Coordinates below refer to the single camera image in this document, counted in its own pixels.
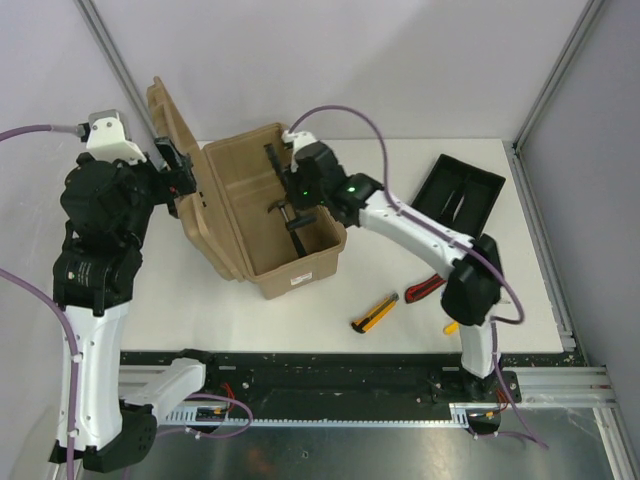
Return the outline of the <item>steel claw hammer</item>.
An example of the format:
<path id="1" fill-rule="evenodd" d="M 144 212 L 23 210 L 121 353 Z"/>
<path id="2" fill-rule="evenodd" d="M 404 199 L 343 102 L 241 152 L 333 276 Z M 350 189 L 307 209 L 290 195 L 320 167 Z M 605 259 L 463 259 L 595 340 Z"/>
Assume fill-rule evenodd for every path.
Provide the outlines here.
<path id="1" fill-rule="evenodd" d="M 292 208 L 294 216 L 290 218 L 287 213 L 286 205 L 287 202 L 284 199 L 277 200 L 268 207 L 267 212 L 271 213 L 274 210 L 278 210 L 281 213 L 281 216 L 283 217 L 285 223 L 285 228 L 290 235 L 296 253 L 299 258 L 303 258 L 308 255 L 308 252 L 304 247 L 299 235 L 296 233 L 296 229 L 300 227 L 300 222 L 302 221 L 303 216 L 295 208 Z"/>

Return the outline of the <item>black rubber mallet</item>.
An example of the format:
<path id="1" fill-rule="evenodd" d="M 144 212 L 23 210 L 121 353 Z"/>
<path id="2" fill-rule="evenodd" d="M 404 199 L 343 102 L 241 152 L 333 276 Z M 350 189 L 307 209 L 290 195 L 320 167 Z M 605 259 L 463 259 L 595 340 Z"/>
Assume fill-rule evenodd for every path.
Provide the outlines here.
<path id="1" fill-rule="evenodd" d="M 264 146 L 267 158 L 271 164 L 272 169 L 274 170 L 276 176 L 278 177 L 280 183 L 283 188 L 287 187 L 286 179 L 284 175 L 284 170 L 282 168 L 279 155 L 276 152 L 275 147 L 272 144 L 266 144 Z M 286 207 L 290 205 L 294 212 L 294 216 L 289 218 Z M 271 213 L 274 210 L 279 210 L 282 214 L 282 217 L 285 221 L 286 229 L 294 233 L 296 230 L 311 225 L 317 221 L 316 214 L 301 214 L 294 206 L 293 203 L 289 199 L 288 193 L 285 193 L 284 197 L 281 200 L 274 201 L 268 208 L 267 212 Z"/>

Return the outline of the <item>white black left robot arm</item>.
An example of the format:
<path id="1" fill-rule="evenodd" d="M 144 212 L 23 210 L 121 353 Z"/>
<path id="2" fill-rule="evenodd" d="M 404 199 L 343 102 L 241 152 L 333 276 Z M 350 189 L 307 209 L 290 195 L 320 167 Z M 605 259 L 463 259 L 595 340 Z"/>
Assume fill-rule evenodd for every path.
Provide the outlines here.
<path id="1" fill-rule="evenodd" d="M 104 153 L 83 152 L 65 179 L 60 203 L 68 219 L 53 266 L 53 301 L 69 322 L 71 350 L 55 463 L 79 459 L 99 473 L 139 463 L 176 406 L 192 394 L 210 399 L 221 387 L 216 370 L 182 357 L 139 390 L 119 393 L 122 334 L 151 215 L 196 190 L 190 158 L 167 137 L 154 143 L 162 168 L 126 157 L 123 143 L 115 143 Z"/>

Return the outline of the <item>tan plastic tool box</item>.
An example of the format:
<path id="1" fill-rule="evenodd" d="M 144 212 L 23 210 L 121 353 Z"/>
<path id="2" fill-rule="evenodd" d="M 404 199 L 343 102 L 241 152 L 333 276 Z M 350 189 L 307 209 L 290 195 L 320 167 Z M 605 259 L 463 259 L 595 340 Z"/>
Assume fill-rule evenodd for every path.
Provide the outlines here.
<path id="1" fill-rule="evenodd" d="M 176 200 L 177 215 L 186 237 L 222 278 L 249 281 L 270 300 L 336 273 L 345 228 L 324 207 L 312 209 L 315 222 L 297 232 L 306 251 L 300 256 L 285 227 L 293 210 L 273 207 L 285 190 L 266 148 L 273 146 L 289 164 L 284 124 L 200 146 L 160 78 L 148 87 L 147 102 L 156 132 L 192 161 L 198 189 Z"/>

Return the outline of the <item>black tool box tray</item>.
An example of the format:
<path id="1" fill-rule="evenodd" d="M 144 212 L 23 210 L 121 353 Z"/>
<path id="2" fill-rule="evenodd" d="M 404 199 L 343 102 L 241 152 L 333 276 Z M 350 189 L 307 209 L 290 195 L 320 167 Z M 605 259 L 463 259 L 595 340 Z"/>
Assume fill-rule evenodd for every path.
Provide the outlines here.
<path id="1" fill-rule="evenodd" d="M 477 238 L 505 182 L 503 176 L 441 154 L 411 207 L 445 227 Z"/>

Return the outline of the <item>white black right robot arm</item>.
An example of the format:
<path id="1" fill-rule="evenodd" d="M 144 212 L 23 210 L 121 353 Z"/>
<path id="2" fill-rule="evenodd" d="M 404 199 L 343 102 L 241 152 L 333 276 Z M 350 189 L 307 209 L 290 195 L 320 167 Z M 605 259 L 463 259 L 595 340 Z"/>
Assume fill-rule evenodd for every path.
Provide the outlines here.
<path id="1" fill-rule="evenodd" d="M 308 132 L 285 132 L 290 164 L 282 182 L 298 210 L 323 207 L 344 227 L 377 233 L 427 263 L 446 285 L 441 306 L 460 325 L 463 393 L 484 401 L 497 389 L 490 314 L 500 299 L 494 240 L 450 230 L 388 193 L 370 176 L 348 175 L 334 151 Z"/>

